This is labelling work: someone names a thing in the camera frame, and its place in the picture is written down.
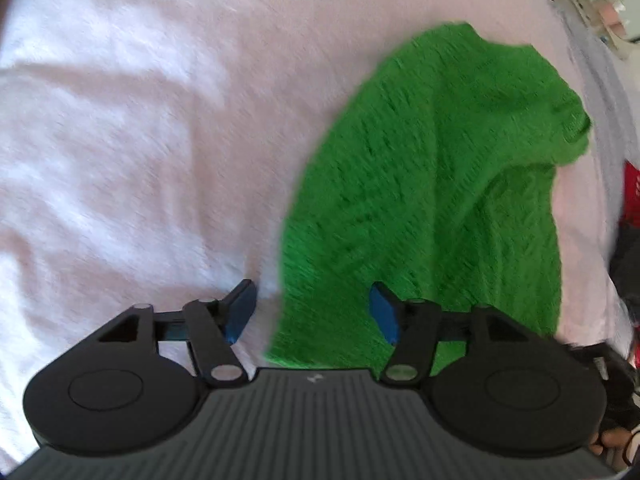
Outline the person's right hand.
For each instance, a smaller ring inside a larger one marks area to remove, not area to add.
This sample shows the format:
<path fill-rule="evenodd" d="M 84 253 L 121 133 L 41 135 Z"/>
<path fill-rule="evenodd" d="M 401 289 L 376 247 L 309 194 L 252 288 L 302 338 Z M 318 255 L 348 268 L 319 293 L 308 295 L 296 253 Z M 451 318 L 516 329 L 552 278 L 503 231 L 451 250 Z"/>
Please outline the person's right hand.
<path fill-rule="evenodd" d="M 595 434 L 589 443 L 589 449 L 594 455 L 601 455 L 603 452 L 613 450 L 615 453 L 623 453 L 629 440 L 631 432 L 622 427 L 616 427 Z"/>

